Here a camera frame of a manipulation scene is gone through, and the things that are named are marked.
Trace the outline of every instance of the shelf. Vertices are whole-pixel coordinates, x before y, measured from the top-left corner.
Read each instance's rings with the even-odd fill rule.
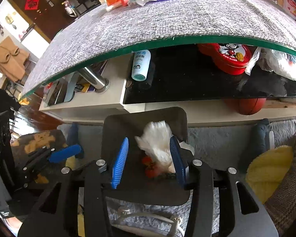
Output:
[[[108,61],[102,76],[110,85],[103,93],[78,92],[69,102],[48,106],[40,105],[40,111],[64,122],[102,122],[108,115],[143,111],[144,104],[122,103],[131,55],[123,55]]]
[[[195,44],[152,51],[155,74],[148,90],[134,81],[126,89],[124,104],[217,100],[227,98],[296,98],[296,81],[254,66],[251,76],[229,75],[201,54]]]
[[[296,119],[296,107],[293,106],[262,108],[259,112],[247,116],[230,109],[222,100],[146,103],[145,111],[169,107],[180,107],[185,110],[188,127],[253,124],[264,118],[268,118],[270,122]]]

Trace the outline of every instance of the gray felt mat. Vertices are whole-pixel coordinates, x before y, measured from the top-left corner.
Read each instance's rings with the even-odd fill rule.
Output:
[[[58,128],[67,136],[69,124],[63,124]],[[245,151],[249,140],[251,125],[226,126],[226,127],[200,127],[188,128],[189,143],[195,148],[195,156],[200,157],[211,167],[225,170],[230,166],[237,166],[240,154]],[[292,136],[296,132],[296,120],[273,122],[269,126],[274,132],[275,147],[291,145]],[[84,148],[85,158],[77,161],[77,166],[85,165],[92,160],[98,160],[101,154],[101,126],[79,126],[79,140]],[[120,205],[130,208],[131,212],[150,212],[163,216],[179,215],[183,218],[181,227],[185,230],[191,205],[191,197],[182,206],[153,206],[130,203],[107,198],[110,220],[117,218],[117,209]],[[169,231],[166,223],[147,217],[132,217],[126,220],[126,224],[138,223],[150,225],[161,230]],[[214,190],[213,230],[215,233],[219,227],[219,196]]]
[[[296,51],[296,22],[271,0],[168,0],[103,13],[105,6],[53,39],[22,95],[91,63],[143,49],[232,42]]]

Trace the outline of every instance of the green glass edge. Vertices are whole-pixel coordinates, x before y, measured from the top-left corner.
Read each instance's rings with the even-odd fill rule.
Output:
[[[74,71],[77,71],[78,69],[82,69],[82,68],[89,66],[91,64],[101,62],[101,61],[104,61],[104,60],[107,60],[110,58],[118,57],[121,55],[125,55],[128,53],[132,53],[135,51],[149,50],[149,49],[154,49],[154,48],[175,46],[175,45],[181,45],[181,44],[192,44],[192,43],[241,43],[241,44],[260,46],[260,47],[264,47],[264,48],[278,50],[278,51],[285,52],[285,53],[296,56],[295,50],[285,47],[281,44],[268,42],[268,41],[260,40],[260,39],[247,38],[247,37],[210,35],[210,36],[183,36],[183,37],[173,37],[173,38],[166,38],[166,39],[157,39],[157,40],[152,40],[152,41],[147,41],[147,42],[142,42],[142,43],[130,45],[130,46],[118,49],[116,51],[107,52],[107,53],[101,54],[99,56],[87,59],[86,61],[83,61],[83,62],[81,62],[69,69],[66,69],[66,70],[60,72],[58,75],[53,76],[52,78],[41,83],[39,86],[34,87],[32,90],[30,90],[26,94],[24,94],[21,97],[21,100],[24,99],[25,97],[29,96],[30,94],[34,93],[41,85],[46,85],[52,81],[55,81],[65,75],[68,75]]]

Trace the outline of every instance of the white bottle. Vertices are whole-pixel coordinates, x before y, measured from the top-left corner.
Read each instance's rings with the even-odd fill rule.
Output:
[[[136,81],[145,81],[149,69],[151,54],[148,50],[135,52],[132,79]]]

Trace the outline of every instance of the plastic bag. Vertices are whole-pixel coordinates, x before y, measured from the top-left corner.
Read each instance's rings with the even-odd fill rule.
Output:
[[[296,56],[272,49],[263,49],[267,65],[276,74],[296,81]]]
[[[245,68],[245,73],[247,75],[250,75],[251,74],[251,70],[252,70],[253,66],[256,64],[257,60],[260,57],[260,52],[261,52],[261,47],[258,47],[254,51],[254,53],[253,53],[253,55],[252,55],[252,57],[251,57],[251,59],[250,59],[250,61],[248,63],[248,66]]]
[[[161,172],[175,173],[172,157],[170,154],[170,138],[172,131],[164,122],[150,122],[144,128],[142,137],[135,136],[138,147],[144,150],[146,155],[155,162]],[[190,150],[194,155],[194,148],[185,142],[180,147]]]
[[[261,49],[260,58],[257,61],[257,65],[262,70],[273,72],[273,69],[271,69],[266,62],[266,51],[264,48]]]

